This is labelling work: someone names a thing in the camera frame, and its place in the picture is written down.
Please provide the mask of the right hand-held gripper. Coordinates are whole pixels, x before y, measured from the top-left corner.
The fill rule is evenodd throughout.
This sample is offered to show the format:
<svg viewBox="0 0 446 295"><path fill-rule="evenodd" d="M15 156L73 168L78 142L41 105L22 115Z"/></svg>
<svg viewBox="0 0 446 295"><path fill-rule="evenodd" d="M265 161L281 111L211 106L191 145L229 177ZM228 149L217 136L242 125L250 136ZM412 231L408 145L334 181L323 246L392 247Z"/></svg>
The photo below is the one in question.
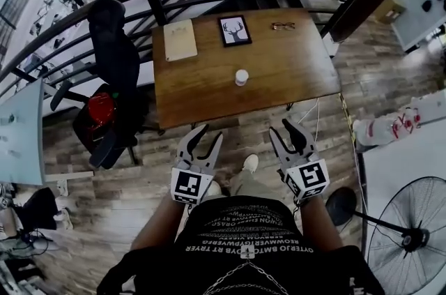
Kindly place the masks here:
<svg viewBox="0 0 446 295"><path fill-rule="evenodd" d="M279 175L297 200L321 194L330 184L324 159L316 152L313 135L298 123L282 119L291 147L273 128L269 128L272 147L280 161Z"/></svg>

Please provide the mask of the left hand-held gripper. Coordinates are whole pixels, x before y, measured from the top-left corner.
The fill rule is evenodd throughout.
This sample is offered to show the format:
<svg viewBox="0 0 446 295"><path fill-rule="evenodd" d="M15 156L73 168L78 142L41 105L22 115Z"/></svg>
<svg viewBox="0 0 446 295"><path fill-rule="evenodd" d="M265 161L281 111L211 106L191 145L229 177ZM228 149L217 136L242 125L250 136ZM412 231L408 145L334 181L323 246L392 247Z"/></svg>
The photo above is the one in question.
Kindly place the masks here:
<svg viewBox="0 0 446 295"><path fill-rule="evenodd" d="M200 204L214 179L214 167L224 138L222 132L216 135L205 156L193 156L195 147L208 128L208 124L197 126L178 144L176 164L171 170L170 191L174 201Z"/></svg>

